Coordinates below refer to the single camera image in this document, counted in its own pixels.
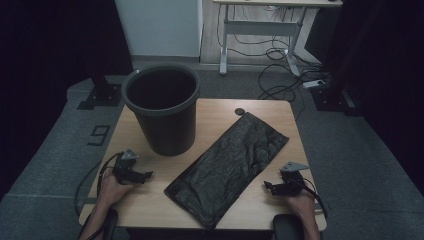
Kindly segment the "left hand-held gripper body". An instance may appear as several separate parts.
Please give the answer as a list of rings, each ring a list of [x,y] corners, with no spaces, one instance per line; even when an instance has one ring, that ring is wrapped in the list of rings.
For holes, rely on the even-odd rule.
[[[118,155],[112,173],[120,184],[136,183],[137,173],[133,170],[138,155],[127,149]]]

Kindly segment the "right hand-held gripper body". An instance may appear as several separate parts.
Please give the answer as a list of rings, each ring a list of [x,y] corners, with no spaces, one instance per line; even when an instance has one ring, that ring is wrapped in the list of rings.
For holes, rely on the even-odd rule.
[[[300,171],[307,169],[307,165],[295,162],[288,162],[280,168],[281,178],[283,180],[283,195],[296,196],[306,187]]]

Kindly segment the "black plastic trash bin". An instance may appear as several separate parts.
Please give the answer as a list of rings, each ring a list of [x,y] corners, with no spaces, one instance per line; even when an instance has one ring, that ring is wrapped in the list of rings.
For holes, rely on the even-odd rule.
[[[134,70],[124,80],[121,95],[155,153],[176,156],[191,148],[200,95],[198,75],[193,70],[178,64]]]

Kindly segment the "black plastic garbage bag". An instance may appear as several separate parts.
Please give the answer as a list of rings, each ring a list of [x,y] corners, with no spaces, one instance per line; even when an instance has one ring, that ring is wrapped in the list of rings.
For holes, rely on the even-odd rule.
[[[287,143],[285,135],[246,112],[164,193],[212,230]]]

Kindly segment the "person's right hand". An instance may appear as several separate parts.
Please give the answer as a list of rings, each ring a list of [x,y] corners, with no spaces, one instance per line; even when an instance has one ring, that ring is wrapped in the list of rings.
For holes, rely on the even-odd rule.
[[[296,196],[287,197],[285,202],[291,212],[300,218],[315,216],[315,199],[307,191],[302,190]]]

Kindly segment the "person's left hand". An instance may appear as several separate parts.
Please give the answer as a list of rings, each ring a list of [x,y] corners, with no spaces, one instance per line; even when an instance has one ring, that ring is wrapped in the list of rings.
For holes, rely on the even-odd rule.
[[[103,178],[99,200],[104,204],[112,205],[135,188],[134,184],[120,184],[113,174],[108,174]]]

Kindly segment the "white power strip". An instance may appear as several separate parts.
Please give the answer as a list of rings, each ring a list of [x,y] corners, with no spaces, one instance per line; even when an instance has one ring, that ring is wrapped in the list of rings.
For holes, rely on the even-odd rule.
[[[325,87],[326,84],[323,80],[313,80],[313,81],[308,81],[308,82],[304,82],[302,84],[302,87],[304,89],[309,89],[309,88],[323,88]]]

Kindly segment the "black curtain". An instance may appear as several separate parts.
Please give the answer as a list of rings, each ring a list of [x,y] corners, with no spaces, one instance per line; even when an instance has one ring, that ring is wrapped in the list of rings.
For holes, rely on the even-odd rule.
[[[116,0],[0,0],[0,200],[35,155],[68,88],[132,70]]]
[[[424,195],[424,0],[363,0],[344,94]]]

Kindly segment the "white cabinet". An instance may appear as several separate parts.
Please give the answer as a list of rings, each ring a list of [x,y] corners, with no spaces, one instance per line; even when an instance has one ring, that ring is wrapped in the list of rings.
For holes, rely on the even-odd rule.
[[[132,56],[200,56],[202,0],[115,0]]]

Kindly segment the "black stand with base plate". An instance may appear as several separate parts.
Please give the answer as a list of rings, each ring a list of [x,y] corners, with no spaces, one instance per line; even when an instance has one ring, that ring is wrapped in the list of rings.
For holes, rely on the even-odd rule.
[[[97,106],[116,107],[121,100],[121,85],[110,84],[103,73],[96,68],[89,69],[90,79],[93,83],[93,88],[89,96],[81,101],[78,105],[78,110],[93,110]]]
[[[318,111],[349,113],[355,105],[344,94],[355,54],[360,48],[367,10],[363,0],[340,0],[341,7],[320,8],[307,39],[307,50],[322,62],[328,73],[327,87],[311,92]]]

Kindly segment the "white metal frame desk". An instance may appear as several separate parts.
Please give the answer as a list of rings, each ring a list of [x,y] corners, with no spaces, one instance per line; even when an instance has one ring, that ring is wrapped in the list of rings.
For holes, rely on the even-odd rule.
[[[298,67],[294,57],[294,50],[297,45],[298,38],[303,26],[306,12],[310,8],[339,8],[342,6],[341,0],[213,0],[214,3],[224,5],[223,20],[223,42],[220,53],[219,73],[227,74],[227,36],[233,35],[259,35],[259,36],[285,36],[291,37],[292,40],[289,47],[285,50],[286,60],[289,70],[295,76],[299,76]],[[233,5],[252,5],[252,6],[281,6],[299,8],[300,16],[296,22],[258,22],[230,20],[229,7]]]

